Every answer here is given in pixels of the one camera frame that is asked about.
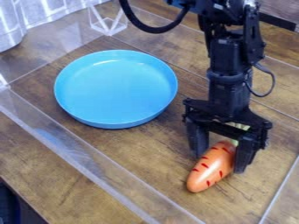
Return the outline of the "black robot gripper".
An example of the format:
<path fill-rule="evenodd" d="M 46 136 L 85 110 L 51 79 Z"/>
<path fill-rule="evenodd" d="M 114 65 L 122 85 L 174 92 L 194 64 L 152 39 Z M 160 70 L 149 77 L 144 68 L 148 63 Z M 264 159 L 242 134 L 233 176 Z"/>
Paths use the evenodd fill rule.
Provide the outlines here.
<path fill-rule="evenodd" d="M 190 151 L 198 158 L 209 146 L 209 133 L 213 132 L 237 141 L 234 152 L 233 172 L 240 174 L 252 163 L 258 149 L 266 147 L 266 132 L 272 123 L 249 108 L 244 108 L 232 117 L 213 115 L 208 103 L 186 98 L 182 101 L 185 111 L 186 137 Z"/>

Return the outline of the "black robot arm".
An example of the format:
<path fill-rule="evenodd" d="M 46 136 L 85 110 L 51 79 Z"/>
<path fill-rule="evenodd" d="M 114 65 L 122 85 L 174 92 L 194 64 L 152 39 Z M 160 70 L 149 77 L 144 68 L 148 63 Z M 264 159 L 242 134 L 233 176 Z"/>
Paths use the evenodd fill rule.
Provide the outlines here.
<path fill-rule="evenodd" d="M 213 132 L 237 141 L 233 172 L 241 173 L 257 151 L 266 147 L 272 123 L 249 107 L 253 68 L 260 68 L 265 42 L 258 31 L 257 0 L 164 0 L 197 15 L 209 57 L 205 101 L 185 99 L 182 121 L 189 147 L 201 156 Z"/>

